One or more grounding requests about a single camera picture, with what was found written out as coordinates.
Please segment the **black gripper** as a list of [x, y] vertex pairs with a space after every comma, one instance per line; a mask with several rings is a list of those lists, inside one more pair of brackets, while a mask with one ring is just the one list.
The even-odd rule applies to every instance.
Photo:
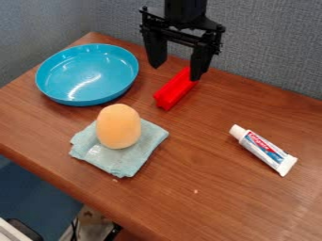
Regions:
[[166, 42], [193, 48], [189, 80], [207, 72], [212, 55], [220, 53], [225, 27], [205, 16], [207, 0], [162, 0], [161, 8], [142, 6], [140, 33], [149, 65], [156, 69], [166, 59]]

